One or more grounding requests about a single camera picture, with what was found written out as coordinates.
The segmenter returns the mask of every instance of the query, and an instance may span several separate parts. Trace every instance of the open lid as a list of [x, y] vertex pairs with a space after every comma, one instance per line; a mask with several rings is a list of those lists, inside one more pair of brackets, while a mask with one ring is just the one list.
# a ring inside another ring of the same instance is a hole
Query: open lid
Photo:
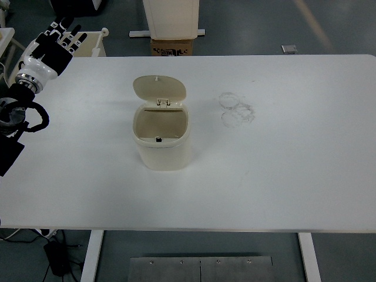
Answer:
[[168, 99], [170, 103], [176, 103], [187, 96], [184, 84], [169, 76], [141, 76], [133, 81], [133, 88], [138, 97], [147, 101]]

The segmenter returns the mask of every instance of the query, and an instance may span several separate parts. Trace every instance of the metal plate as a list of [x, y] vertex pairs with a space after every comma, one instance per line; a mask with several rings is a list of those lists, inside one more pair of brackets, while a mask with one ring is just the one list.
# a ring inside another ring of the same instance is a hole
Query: metal plate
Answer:
[[283, 54], [296, 54], [298, 49], [295, 45], [281, 45]]
[[202, 282], [272, 282], [271, 257], [202, 257]]
[[128, 282], [200, 282], [199, 257], [135, 257]]
[[271, 257], [138, 257], [128, 282], [273, 282]]

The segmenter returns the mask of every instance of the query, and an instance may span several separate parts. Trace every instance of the cream plastic container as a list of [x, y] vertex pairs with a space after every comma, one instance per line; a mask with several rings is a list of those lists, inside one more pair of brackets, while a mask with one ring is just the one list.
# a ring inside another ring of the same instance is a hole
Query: cream plastic container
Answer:
[[191, 158], [190, 118], [182, 104], [186, 88], [168, 76], [141, 76], [133, 88], [146, 103], [133, 119], [133, 138], [144, 164], [152, 170], [179, 170]]
[[199, 0], [143, 0], [150, 37], [194, 39], [199, 28]]

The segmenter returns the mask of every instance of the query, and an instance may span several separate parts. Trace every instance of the small object on floor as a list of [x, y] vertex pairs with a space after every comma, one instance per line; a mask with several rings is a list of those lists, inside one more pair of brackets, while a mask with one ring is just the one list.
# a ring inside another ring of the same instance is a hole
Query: small object on floor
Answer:
[[283, 54], [296, 54], [298, 52], [298, 49], [296, 49], [295, 45], [281, 45]]

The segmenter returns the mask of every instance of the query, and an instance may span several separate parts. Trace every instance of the gray floor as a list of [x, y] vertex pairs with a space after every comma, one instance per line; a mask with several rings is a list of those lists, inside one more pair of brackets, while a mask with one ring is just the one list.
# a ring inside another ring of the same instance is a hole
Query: gray floor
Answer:
[[[107, 0], [100, 15], [76, 18], [84, 30], [109, 29], [103, 44], [107, 56], [148, 56], [150, 39], [130, 39], [129, 31], [146, 30], [140, 0]], [[7, 26], [23, 45], [54, 20], [47, 0], [12, 0]], [[206, 36], [194, 40], [193, 54], [282, 55], [281, 44], [295, 44], [300, 54], [368, 53], [376, 55], [376, 2], [373, 0], [201, 0], [199, 28]], [[0, 230], [7, 236], [12, 230]], [[34, 236], [22, 230], [15, 240]], [[88, 231], [67, 231], [70, 251], [83, 260]], [[376, 236], [313, 234], [323, 282], [375, 281]], [[48, 265], [44, 239], [31, 244], [0, 242], [0, 281], [42, 281]], [[204, 255], [272, 256], [277, 281], [305, 281], [296, 234], [181, 233], [107, 231], [97, 281], [127, 281], [129, 258], [137, 256]], [[77, 277], [80, 271], [74, 268]], [[46, 281], [61, 281], [48, 274]], [[66, 276], [65, 281], [73, 281]]]

